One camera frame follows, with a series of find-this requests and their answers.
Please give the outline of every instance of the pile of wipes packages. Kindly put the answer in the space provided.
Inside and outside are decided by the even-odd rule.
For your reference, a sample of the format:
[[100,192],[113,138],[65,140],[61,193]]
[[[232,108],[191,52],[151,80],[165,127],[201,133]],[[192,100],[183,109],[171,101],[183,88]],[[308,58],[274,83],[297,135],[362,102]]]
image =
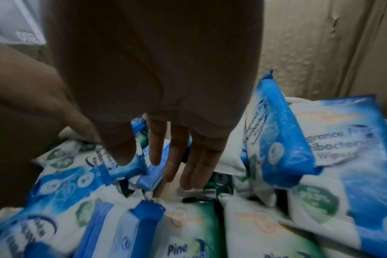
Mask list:
[[144,119],[132,126],[126,166],[64,129],[33,160],[43,171],[26,207],[0,211],[0,258],[387,258],[387,120],[374,95],[285,97],[271,71],[204,189],[172,201],[152,198],[170,141],[153,166]]

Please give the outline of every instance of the hand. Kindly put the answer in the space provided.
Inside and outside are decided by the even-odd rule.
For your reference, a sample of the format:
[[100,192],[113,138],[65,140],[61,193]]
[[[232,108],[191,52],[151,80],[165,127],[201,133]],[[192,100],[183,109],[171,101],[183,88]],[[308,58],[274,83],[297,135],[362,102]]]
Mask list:
[[172,181],[203,188],[250,98],[262,35],[262,1],[60,1],[45,4],[55,65],[103,146],[119,164],[135,154],[130,120],[147,114],[150,161]]
[[90,120],[75,107],[55,69],[1,45],[0,104],[57,120],[87,140],[100,140]]

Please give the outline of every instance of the skin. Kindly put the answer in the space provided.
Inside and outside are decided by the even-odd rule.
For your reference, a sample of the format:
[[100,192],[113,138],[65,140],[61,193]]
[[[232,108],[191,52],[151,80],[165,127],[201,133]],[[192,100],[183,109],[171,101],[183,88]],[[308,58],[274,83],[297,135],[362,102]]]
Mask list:
[[181,187],[203,188],[250,98],[262,5],[242,1],[50,0],[43,24],[59,74],[120,165],[136,151],[131,119],[146,114],[150,161],[171,182],[192,136]]
[[92,123],[76,108],[56,70],[0,45],[0,104],[72,127],[90,141],[99,141]]

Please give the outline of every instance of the forearm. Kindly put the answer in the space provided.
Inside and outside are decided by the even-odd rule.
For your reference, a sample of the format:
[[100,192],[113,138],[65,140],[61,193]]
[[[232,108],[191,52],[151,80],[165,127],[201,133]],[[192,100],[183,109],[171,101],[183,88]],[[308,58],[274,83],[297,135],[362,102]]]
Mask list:
[[62,84],[52,67],[0,44],[0,104],[33,115],[46,116],[39,106],[42,84]]

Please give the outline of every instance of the finger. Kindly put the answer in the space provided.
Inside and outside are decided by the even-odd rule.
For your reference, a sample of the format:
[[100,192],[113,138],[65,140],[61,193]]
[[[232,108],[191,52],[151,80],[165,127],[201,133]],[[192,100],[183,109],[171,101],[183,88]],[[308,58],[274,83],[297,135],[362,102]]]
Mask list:
[[174,179],[188,144],[189,129],[181,125],[171,124],[171,143],[162,176],[165,182],[172,182]]
[[227,142],[228,137],[205,139],[204,150],[191,178],[193,188],[202,189],[209,181]]
[[161,163],[164,139],[167,133],[167,122],[147,117],[147,125],[150,161],[152,165],[158,166]]
[[130,163],[137,148],[131,123],[95,125],[103,147],[117,164],[125,166]]
[[83,114],[73,108],[63,118],[63,122],[75,131],[82,140],[101,142],[96,128]]
[[193,134],[195,136],[192,136],[191,151],[189,153],[188,161],[186,162],[184,171],[183,171],[183,173],[181,175],[181,179],[179,181],[181,188],[184,190],[192,189],[192,184],[191,184],[192,174],[194,173],[196,165],[197,165],[198,161],[200,160],[201,155],[202,155],[202,151],[204,149],[205,137],[198,135],[196,133],[193,133]]

